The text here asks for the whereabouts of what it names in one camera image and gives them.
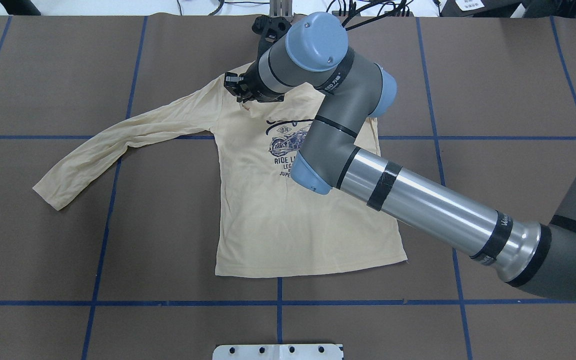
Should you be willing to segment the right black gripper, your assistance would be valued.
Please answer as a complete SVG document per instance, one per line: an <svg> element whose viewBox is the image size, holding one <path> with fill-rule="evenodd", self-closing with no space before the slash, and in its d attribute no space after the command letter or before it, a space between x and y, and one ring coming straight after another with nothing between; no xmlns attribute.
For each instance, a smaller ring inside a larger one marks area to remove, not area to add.
<svg viewBox="0 0 576 360"><path fill-rule="evenodd" d="M256 101L258 103L282 102L285 95L268 88L259 74L258 62L255 61L244 73L226 71L224 73L224 88L238 103Z"/></svg>

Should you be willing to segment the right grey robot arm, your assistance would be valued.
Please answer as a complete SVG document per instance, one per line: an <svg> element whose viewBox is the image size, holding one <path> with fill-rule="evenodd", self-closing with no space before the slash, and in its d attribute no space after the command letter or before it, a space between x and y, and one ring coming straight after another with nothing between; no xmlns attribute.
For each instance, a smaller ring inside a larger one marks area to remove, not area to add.
<svg viewBox="0 0 576 360"><path fill-rule="evenodd" d="M362 116L381 116L402 88L352 50L331 14L314 13L265 46L224 86L239 101L285 105L298 85L325 95L292 176L318 196L331 189L423 231L533 296L576 301L576 176L547 224L514 219L446 187L518 199L515 185L572 173L576 88L558 19L414 21L437 181L352 145Z"/></svg>

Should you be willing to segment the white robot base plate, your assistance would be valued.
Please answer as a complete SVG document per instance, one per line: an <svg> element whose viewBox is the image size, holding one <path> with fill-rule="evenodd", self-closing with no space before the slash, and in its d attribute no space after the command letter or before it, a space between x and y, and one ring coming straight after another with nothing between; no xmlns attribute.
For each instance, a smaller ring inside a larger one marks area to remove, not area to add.
<svg viewBox="0 0 576 360"><path fill-rule="evenodd" d="M215 347L213 360L343 360L342 344L223 344Z"/></svg>

